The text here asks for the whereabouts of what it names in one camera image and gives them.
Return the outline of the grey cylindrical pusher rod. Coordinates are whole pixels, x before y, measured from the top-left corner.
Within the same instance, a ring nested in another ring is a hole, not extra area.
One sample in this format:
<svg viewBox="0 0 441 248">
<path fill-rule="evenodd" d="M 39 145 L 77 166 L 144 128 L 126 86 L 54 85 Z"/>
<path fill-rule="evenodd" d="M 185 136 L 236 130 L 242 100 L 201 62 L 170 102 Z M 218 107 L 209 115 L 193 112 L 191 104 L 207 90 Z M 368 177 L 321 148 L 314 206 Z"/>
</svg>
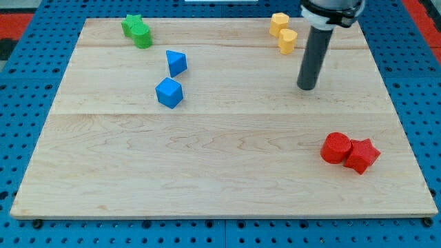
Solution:
<svg viewBox="0 0 441 248">
<path fill-rule="evenodd" d="M 297 79 L 300 89 L 309 91 L 316 87 L 333 31 L 311 26 Z"/>
</svg>

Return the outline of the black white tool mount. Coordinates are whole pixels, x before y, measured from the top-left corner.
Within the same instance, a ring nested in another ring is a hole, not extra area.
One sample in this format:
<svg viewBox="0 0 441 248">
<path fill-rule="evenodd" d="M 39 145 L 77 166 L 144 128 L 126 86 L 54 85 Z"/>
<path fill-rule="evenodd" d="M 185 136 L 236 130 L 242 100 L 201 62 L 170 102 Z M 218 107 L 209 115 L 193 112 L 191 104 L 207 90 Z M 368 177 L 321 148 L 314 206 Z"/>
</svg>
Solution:
<svg viewBox="0 0 441 248">
<path fill-rule="evenodd" d="M 333 30 L 350 28 L 362 14 L 365 0 L 301 0 L 300 13 L 312 27 Z"/>
</svg>

